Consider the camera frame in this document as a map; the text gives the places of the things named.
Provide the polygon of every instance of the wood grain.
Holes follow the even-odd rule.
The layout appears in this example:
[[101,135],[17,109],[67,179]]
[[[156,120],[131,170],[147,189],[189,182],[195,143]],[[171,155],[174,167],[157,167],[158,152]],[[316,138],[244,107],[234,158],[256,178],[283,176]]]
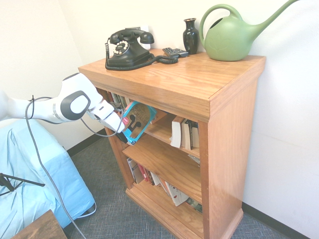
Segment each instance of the wood grain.
[[22,229],[12,239],[67,239],[51,210]]
[[[162,50],[152,49],[152,53],[160,55]],[[179,58],[177,64],[154,63],[133,71],[108,71],[105,59],[79,68],[97,88],[198,122],[199,149],[187,152],[171,147],[171,121],[159,120],[149,126],[148,135],[123,152],[202,203],[203,237],[196,226],[185,223],[184,212],[178,212],[183,215],[178,219],[165,210],[161,200],[152,199],[153,189],[132,185],[122,145],[116,140],[111,143],[127,194],[177,238],[229,239],[243,216],[256,86],[265,60],[247,56],[222,62],[203,52]],[[186,153],[200,155],[200,169],[192,160],[185,161]]]
[[173,235],[181,239],[202,239],[203,217],[187,203],[175,206],[161,186],[143,181],[134,184],[126,193],[148,213],[154,216]]
[[[149,124],[149,126],[145,130],[145,133],[170,145],[169,138],[171,138],[171,122],[174,118],[175,115],[168,114],[167,116],[157,121],[155,124]],[[200,158],[199,148],[194,147],[192,148],[192,150],[188,150],[185,147],[180,147],[179,150]]]
[[[154,55],[162,50],[152,49]],[[248,69],[259,67],[260,56],[247,56],[236,62],[210,59],[205,52],[179,58],[177,64],[154,63],[133,71],[109,71],[105,59],[79,67],[100,89],[129,97],[160,110],[190,119],[208,122],[210,98],[230,86]]]
[[186,153],[147,134],[123,153],[201,203],[200,169]]
[[199,122],[205,238],[229,239],[237,227],[230,225],[241,210],[256,86],[257,80],[208,124]]
[[[109,128],[104,127],[104,129],[107,135],[113,134],[113,131],[111,131]],[[134,178],[132,176],[129,164],[126,160],[127,157],[122,153],[122,150],[125,149],[128,145],[124,145],[124,143],[122,143],[116,136],[109,137],[109,141],[126,186],[127,188],[131,188],[132,184],[134,183]]]

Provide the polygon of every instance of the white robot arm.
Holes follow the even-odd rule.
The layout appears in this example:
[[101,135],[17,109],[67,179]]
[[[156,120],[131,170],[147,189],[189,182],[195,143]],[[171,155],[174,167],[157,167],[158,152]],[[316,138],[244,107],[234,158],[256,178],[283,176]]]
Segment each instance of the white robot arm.
[[[24,119],[30,101],[9,98],[0,90],[0,121]],[[50,123],[75,121],[87,113],[107,128],[124,130],[124,124],[110,105],[97,92],[94,85],[81,73],[76,73],[62,81],[60,94],[56,98],[34,102],[27,111],[28,119],[41,119]]]

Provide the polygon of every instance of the black vase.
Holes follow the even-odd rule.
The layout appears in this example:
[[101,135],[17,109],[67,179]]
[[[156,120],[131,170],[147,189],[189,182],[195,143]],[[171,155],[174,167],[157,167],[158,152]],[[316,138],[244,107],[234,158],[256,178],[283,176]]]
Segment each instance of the black vase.
[[195,28],[196,18],[185,19],[186,30],[183,32],[183,41],[189,55],[196,54],[199,44],[198,30]]

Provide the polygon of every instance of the baseboard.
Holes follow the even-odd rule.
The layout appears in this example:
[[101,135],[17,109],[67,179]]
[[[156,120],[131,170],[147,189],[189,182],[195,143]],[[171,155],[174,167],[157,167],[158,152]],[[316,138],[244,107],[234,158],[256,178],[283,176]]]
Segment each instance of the baseboard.
[[[105,129],[100,130],[98,133],[102,134],[102,135],[106,135]],[[101,137],[96,135],[96,134],[94,134],[94,135],[88,137],[87,139],[83,140],[82,142],[78,143],[77,145],[73,146],[72,148],[67,150],[67,152],[70,155],[70,157],[72,157],[75,154],[81,152],[86,147],[88,147],[91,144],[95,143],[99,139],[101,139]]]
[[269,217],[268,215],[258,211],[257,209],[249,206],[246,203],[242,204],[242,209],[245,214],[248,214],[252,218],[260,221],[261,223],[267,225],[271,229],[281,233],[282,235],[291,238],[291,239],[310,239],[307,236],[299,233],[298,231],[286,226],[285,224]]
[[[99,134],[106,135],[106,132],[104,129],[100,130],[98,132]],[[94,134],[87,139],[83,140],[82,142],[78,143],[76,146],[70,148],[67,152],[70,155],[70,157],[74,156],[75,154],[81,152],[86,147],[92,145],[96,141],[98,141],[101,137]],[[299,233],[298,231],[286,226],[285,224],[277,221],[276,219],[273,219],[272,217],[269,217],[268,215],[260,212],[259,210],[249,206],[246,203],[242,203],[242,209],[245,214],[248,214],[249,216],[253,217],[254,219],[260,221],[261,223],[267,225],[271,229],[281,233],[282,235],[291,238],[291,239],[310,239],[307,236]]]

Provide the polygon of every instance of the blue fabric cover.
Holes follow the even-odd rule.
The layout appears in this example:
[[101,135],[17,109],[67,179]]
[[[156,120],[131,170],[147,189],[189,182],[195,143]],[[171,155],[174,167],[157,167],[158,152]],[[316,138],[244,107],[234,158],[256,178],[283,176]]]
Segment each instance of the blue fabric cover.
[[[73,219],[94,204],[94,199],[66,150],[36,120],[30,126],[41,161],[55,182]],[[23,183],[0,197],[0,238],[9,239],[48,210],[64,228],[71,221],[57,193],[42,169],[25,120],[0,129],[0,173],[44,183],[44,187]],[[20,181],[10,179],[15,187]],[[0,186],[0,194],[8,191]]]

